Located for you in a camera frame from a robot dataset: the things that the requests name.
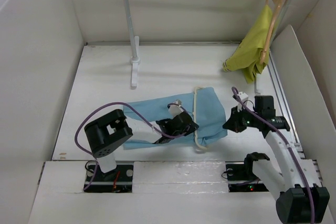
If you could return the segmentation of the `light blue trousers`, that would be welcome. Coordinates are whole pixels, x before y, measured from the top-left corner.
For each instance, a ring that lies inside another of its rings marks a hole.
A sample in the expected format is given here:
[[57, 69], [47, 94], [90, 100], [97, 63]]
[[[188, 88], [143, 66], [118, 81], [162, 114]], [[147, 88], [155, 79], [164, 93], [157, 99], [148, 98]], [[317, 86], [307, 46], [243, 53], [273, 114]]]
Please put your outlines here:
[[141, 133], [133, 133], [124, 143], [126, 150], [169, 144], [193, 145], [195, 140], [206, 146], [227, 136], [223, 128], [225, 110], [212, 87], [130, 105], [161, 132], [175, 138], [155, 136], [153, 140], [146, 140]]

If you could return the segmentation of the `white plastic hanger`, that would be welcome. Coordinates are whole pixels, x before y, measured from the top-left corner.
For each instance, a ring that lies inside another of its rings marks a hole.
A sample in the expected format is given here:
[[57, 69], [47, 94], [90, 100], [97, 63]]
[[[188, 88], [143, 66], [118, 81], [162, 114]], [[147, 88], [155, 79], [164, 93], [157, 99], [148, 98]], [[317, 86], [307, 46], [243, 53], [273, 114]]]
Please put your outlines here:
[[[195, 87], [194, 88], [194, 96], [193, 96], [193, 112], [192, 112], [192, 115], [193, 115], [193, 121], [195, 123], [197, 123], [197, 92], [198, 90], [201, 90], [203, 89], [203, 87]], [[197, 146], [197, 148], [200, 150], [200, 151], [207, 151], [208, 150], [208, 147], [205, 145], [201, 145], [198, 141], [198, 130], [196, 130], [194, 132], [194, 142]]]

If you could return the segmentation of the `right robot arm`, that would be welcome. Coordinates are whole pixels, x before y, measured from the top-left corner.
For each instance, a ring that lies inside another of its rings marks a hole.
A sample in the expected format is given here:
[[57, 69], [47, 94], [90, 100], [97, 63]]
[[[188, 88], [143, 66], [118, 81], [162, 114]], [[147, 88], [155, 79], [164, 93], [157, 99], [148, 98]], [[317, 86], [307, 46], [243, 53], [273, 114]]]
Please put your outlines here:
[[257, 177], [264, 183], [275, 200], [282, 223], [322, 223], [330, 194], [309, 172], [307, 162], [300, 158], [286, 118], [276, 115], [273, 97], [255, 96], [252, 110], [247, 107], [246, 93], [234, 91], [233, 98], [238, 105], [231, 109], [223, 128], [235, 133], [249, 127], [257, 129], [280, 168], [275, 169], [267, 154], [253, 152], [244, 159], [244, 175], [250, 179]]

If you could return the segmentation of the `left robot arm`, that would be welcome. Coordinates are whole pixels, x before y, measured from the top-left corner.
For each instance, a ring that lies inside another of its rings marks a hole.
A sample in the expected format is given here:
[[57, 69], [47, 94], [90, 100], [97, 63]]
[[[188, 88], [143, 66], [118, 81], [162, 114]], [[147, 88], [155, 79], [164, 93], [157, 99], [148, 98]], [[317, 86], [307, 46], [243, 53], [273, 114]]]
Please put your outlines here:
[[105, 180], [115, 178], [117, 164], [113, 152], [127, 142], [167, 144], [183, 140], [198, 130], [199, 125], [182, 109], [172, 115], [171, 119], [147, 124], [146, 121], [128, 118], [121, 109], [116, 109], [89, 122], [84, 131], [100, 176]]

